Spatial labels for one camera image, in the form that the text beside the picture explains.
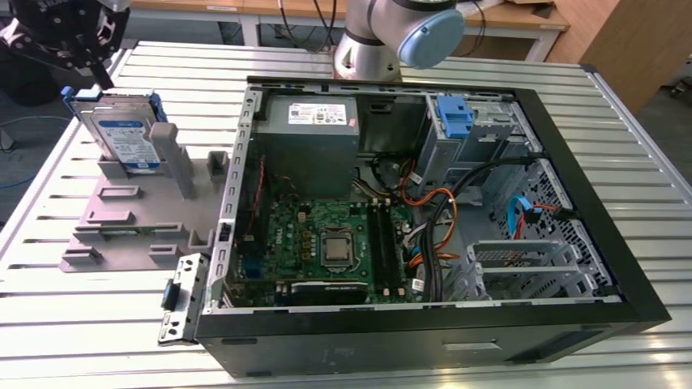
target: black case frame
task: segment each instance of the black case frame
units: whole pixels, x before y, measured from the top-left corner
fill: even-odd
[[[331,374],[555,361],[587,345],[671,320],[534,90],[423,83],[250,77],[271,92],[379,86],[515,96],[579,212],[623,302],[425,310],[202,314],[197,339],[234,376]],[[455,347],[458,344],[482,344]],[[499,353],[489,345],[510,353]]]

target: metal bracket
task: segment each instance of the metal bracket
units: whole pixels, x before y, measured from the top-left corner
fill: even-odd
[[[206,254],[193,254],[181,258],[175,277],[163,294],[162,307],[174,309],[163,316],[159,346],[198,344],[195,330],[203,307],[209,271],[210,257]]]

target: power supply label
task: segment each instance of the power supply label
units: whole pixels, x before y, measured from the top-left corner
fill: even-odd
[[[293,104],[290,124],[347,125],[347,107],[343,104]]]
[[[153,142],[146,139],[147,128],[137,120],[99,121],[106,143],[121,163],[133,169],[154,169],[162,164]]]

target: slotted metal table surface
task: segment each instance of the slotted metal table surface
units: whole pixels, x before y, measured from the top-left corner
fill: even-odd
[[[141,42],[117,57],[119,92],[157,88],[193,157],[233,152],[249,75],[329,78],[329,54]],[[692,386],[690,187],[595,74],[574,65],[450,59],[405,80],[534,88],[667,304],[673,321],[549,365],[235,380],[199,346],[157,344],[170,271],[58,269],[101,170],[74,121],[0,234],[0,387]]]

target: gray 3d printed holder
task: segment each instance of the gray 3d printed holder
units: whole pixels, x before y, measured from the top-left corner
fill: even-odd
[[[157,174],[129,175],[121,162],[99,162],[105,175],[62,271],[170,270],[182,256],[211,254],[229,157],[211,152],[207,160],[191,160],[177,135],[175,124],[154,125]]]

